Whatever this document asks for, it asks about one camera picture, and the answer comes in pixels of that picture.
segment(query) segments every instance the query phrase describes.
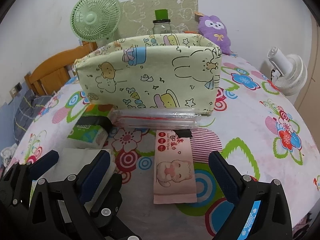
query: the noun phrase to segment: wooden headboard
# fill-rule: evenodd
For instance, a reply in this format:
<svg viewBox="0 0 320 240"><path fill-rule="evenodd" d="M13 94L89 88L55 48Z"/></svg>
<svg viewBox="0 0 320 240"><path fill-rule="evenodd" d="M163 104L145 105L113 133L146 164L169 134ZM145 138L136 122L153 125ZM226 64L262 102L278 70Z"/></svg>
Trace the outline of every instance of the wooden headboard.
<svg viewBox="0 0 320 240"><path fill-rule="evenodd" d="M83 46L60 52L42 62L31 75L24 77L28 87L40 96L58 91L70 79L65 66L72 65L76 59L97 49L95 42L84 41L82 44Z"/></svg>

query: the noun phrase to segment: black tape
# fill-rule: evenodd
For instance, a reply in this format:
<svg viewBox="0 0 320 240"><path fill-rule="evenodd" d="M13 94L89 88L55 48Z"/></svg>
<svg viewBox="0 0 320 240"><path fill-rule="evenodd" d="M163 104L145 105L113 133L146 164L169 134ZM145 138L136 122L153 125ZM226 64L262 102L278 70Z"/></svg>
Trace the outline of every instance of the black tape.
<svg viewBox="0 0 320 240"><path fill-rule="evenodd" d="M182 129L182 130L172 130L176 133L178 138L192 138L192 133L190 129Z"/></svg>
<svg viewBox="0 0 320 240"><path fill-rule="evenodd" d="M111 131L113 126L106 116L81 116L76 125L100 125L107 133Z"/></svg>

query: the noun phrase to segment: blue wall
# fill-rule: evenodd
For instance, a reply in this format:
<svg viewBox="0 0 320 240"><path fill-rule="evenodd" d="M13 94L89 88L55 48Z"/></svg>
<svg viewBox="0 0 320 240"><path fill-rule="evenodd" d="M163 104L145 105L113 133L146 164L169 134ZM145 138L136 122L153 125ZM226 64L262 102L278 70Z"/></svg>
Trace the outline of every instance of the blue wall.
<svg viewBox="0 0 320 240"><path fill-rule="evenodd" d="M23 96L27 91L28 86L24 82L22 83L22 90L18 93L14 100L12 100L9 104L4 103L4 105L0 107L0 151L3 148L12 146L15 143L13 136L13 117L15 116L17 109L23 100Z"/></svg>

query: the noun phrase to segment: purple plush toy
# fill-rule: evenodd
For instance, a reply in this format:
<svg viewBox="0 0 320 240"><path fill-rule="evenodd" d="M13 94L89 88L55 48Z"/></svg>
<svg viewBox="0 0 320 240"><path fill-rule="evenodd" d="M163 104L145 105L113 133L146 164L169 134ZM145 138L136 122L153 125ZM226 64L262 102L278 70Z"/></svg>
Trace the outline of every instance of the purple plush toy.
<svg viewBox="0 0 320 240"><path fill-rule="evenodd" d="M231 41L228 38L227 28L217 16L199 15L199 32L205 38L212 41L221 48L223 54L231 54Z"/></svg>

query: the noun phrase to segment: cartoon print storage box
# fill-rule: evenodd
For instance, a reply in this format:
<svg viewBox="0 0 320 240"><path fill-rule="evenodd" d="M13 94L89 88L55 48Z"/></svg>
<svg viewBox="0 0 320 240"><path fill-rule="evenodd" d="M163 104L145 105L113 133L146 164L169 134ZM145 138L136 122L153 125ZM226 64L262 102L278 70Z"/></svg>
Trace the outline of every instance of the cartoon print storage box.
<svg viewBox="0 0 320 240"><path fill-rule="evenodd" d="M221 50L199 34L156 34L114 41L76 60L91 103L119 109L193 107L213 111Z"/></svg>

